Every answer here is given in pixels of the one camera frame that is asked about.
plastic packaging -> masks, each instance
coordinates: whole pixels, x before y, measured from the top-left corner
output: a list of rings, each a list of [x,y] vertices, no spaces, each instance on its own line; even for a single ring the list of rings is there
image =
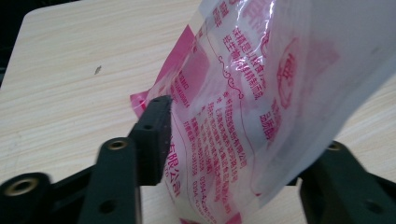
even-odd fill
[[[184,223],[241,223],[329,145],[396,67],[396,2],[205,0],[154,86],[164,181]]]

light wood surface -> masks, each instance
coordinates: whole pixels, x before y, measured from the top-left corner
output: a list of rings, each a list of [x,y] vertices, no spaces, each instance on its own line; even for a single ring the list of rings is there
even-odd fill
[[[151,87],[200,0],[87,0],[29,13],[0,90],[0,181],[59,181],[92,165],[136,122],[129,95]],[[336,138],[368,171],[396,181],[396,76]],[[145,223],[177,223],[164,185],[143,188]],[[305,223],[284,188],[246,223]]]

pink logo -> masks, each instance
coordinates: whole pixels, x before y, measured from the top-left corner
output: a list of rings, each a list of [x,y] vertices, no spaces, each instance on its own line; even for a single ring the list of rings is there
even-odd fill
[[[297,50],[298,39],[293,38],[280,58],[276,74],[280,103],[285,109],[290,105],[291,94],[293,92],[294,76],[297,70],[297,61],[295,58]]]

